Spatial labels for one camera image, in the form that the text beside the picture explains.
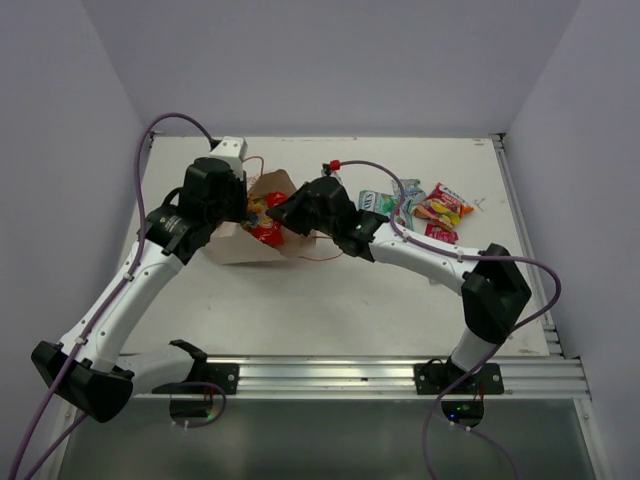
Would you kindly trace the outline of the printed bear paper bag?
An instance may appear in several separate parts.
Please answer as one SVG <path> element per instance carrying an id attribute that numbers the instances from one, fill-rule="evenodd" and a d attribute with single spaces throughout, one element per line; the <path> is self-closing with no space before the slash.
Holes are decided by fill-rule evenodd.
<path id="1" fill-rule="evenodd" d="M 283 260 L 326 262 L 340 257 L 316 250 L 325 235 L 298 235 L 267 215 L 267 210 L 288 200 L 296 186 L 284 169 L 266 171 L 247 179 L 247 217 L 241 223 L 226 222 L 212 235 L 203 254 L 218 265 L 239 265 Z"/>

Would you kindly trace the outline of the large red candy bag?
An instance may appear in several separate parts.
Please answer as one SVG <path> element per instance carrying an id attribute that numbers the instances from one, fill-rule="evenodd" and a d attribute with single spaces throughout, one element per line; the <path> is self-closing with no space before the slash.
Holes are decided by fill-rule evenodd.
<path id="1" fill-rule="evenodd" d="M 268 209 L 274 208 L 286 202 L 289 198 L 284 192 L 274 191 L 264 195 L 266 206 Z"/>

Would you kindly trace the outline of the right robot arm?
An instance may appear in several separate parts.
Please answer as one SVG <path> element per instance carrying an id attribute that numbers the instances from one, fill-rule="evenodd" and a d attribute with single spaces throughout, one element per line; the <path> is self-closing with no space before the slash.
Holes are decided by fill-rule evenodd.
<path id="1" fill-rule="evenodd" d="M 413 237 L 383 214 L 357 208 L 333 177 L 304 184 L 268 208 L 267 215 L 298 235 L 317 231 L 329 236 L 348 256 L 401 267 L 458 294 L 465 330 L 445 369 L 447 384 L 457 392 L 480 382 L 478 364 L 505 343 L 531 298 L 528 283 L 502 246 L 437 247 L 433 239 Z"/>

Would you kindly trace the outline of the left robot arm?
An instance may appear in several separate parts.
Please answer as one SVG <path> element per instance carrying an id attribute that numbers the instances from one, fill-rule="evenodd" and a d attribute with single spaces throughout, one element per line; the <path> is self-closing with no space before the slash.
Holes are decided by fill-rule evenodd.
<path id="1" fill-rule="evenodd" d="M 189 165 L 182 186 L 146 215 L 124 265 L 89 312 L 58 342 L 42 341 L 32 352 L 55 394 L 105 423 L 131 397 L 157 387 L 201 390 L 206 355 L 186 341 L 151 354 L 123 357 L 121 351 L 160 291 L 222 223 L 244 219 L 246 203 L 241 158 L 211 155 Z"/>

